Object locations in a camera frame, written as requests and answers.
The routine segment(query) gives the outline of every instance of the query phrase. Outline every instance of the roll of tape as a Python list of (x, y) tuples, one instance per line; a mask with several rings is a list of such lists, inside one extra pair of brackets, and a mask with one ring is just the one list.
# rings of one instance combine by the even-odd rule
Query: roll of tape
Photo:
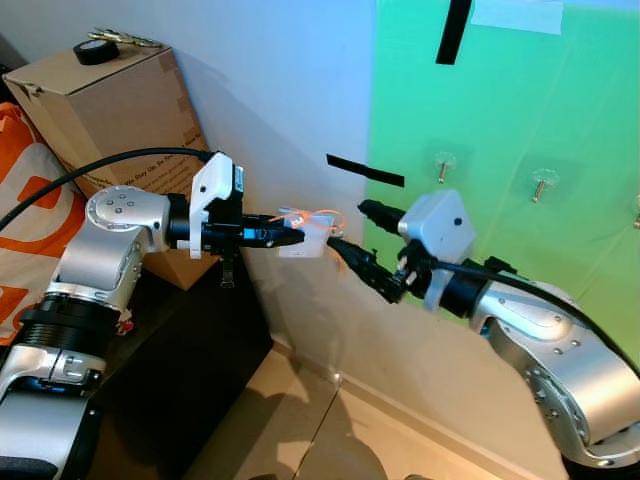
[(87, 40), (73, 47), (73, 53), (82, 65), (98, 65), (120, 55), (115, 42), (108, 40)]

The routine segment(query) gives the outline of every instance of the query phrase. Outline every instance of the screw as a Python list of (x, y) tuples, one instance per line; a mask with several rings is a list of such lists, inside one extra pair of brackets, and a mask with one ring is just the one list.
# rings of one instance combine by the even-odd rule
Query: screw
[(545, 182), (544, 180), (540, 180), (538, 182), (538, 188), (536, 188), (536, 193), (533, 194), (533, 203), (538, 203), (538, 200), (540, 199), (540, 195), (542, 194), (542, 191), (544, 190), (544, 187), (547, 185), (547, 182)]
[(447, 162), (442, 162), (440, 164), (440, 176), (438, 177), (438, 183), (444, 183), (444, 176), (447, 174), (447, 167), (449, 164)]

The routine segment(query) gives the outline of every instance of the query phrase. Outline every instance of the orange and white fabric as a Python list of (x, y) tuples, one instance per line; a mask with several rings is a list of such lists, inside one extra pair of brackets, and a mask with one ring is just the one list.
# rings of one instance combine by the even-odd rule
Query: orange and white fabric
[[(65, 173), (19, 107), (0, 104), (0, 217)], [(58, 187), (0, 232), (0, 345), (8, 345), (22, 310), (46, 289), (66, 244), (84, 221), (84, 197)]]

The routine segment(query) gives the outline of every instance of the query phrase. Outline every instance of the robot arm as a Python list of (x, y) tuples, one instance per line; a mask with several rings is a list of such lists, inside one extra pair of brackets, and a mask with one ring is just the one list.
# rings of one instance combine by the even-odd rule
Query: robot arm
[(114, 186), (87, 203), (85, 223), (67, 246), (43, 300), (0, 365), (0, 478), (84, 478), (100, 412), (87, 393), (100, 382), (116, 322), (147, 253), (170, 248), (220, 253), (223, 286), (233, 286), (239, 246), (270, 248), (304, 233), (242, 213), (243, 170), (216, 153), (184, 195)]
[(496, 258), (468, 259), (475, 232), (454, 191), (423, 195), (406, 213), (371, 200), (359, 208), (407, 243), (391, 273), (329, 239), (365, 283), (390, 303), (409, 291), (427, 310), (468, 318), (527, 383), (572, 478), (640, 478), (640, 375), (569, 295)]

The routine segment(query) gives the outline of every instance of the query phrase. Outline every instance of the green backdrop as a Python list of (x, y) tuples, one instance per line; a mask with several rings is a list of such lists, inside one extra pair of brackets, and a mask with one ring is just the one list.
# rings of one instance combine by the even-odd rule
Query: green backdrop
[[(369, 182), (368, 198), (457, 189), (476, 259), (566, 290), (640, 363), (638, 12), (566, 5), (562, 35), (468, 24), (447, 66), (448, 5), (378, 1), (369, 164), (407, 184)], [(439, 152), (456, 157), (442, 186)], [(534, 204), (542, 168), (560, 180)], [(365, 244), (395, 266), (399, 238), (367, 222)]]

